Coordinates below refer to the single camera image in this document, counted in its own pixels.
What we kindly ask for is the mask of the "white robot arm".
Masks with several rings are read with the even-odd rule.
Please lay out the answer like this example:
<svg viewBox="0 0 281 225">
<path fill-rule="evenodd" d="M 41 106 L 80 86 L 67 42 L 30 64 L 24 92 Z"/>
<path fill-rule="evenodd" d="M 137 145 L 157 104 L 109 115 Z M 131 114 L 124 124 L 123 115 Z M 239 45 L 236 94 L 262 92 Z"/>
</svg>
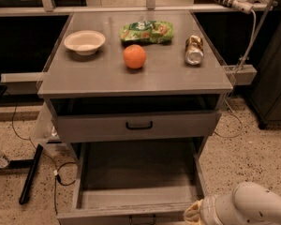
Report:
<svg viewBox="0 0 281 225">
<path fill-rule="evenodd" d="M 210 195 L 184 212 L 187 225 L 281 225 L 281 196 L 253 182 Z"/>
</svg>

